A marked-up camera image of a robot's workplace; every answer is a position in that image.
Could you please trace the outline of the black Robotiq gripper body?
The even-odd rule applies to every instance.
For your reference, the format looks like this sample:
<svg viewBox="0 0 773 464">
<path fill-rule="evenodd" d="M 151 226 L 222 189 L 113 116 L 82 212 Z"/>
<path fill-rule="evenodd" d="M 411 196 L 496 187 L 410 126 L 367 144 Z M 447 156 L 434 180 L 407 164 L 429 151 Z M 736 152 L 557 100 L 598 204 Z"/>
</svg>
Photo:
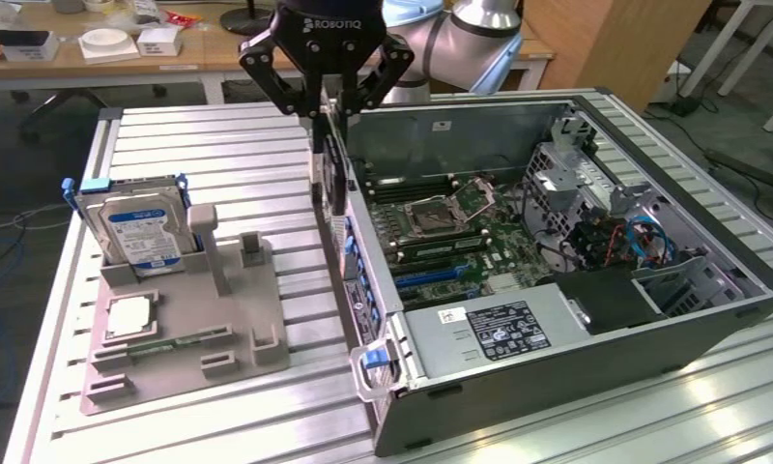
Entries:
<svg viewBox="0 0 773 464">
<path fill-rule="evenodd" d="M 357 71 L 386 38 L 379 1 L 279 1 L 269 31 L 302 73 Z"/>
</svg>

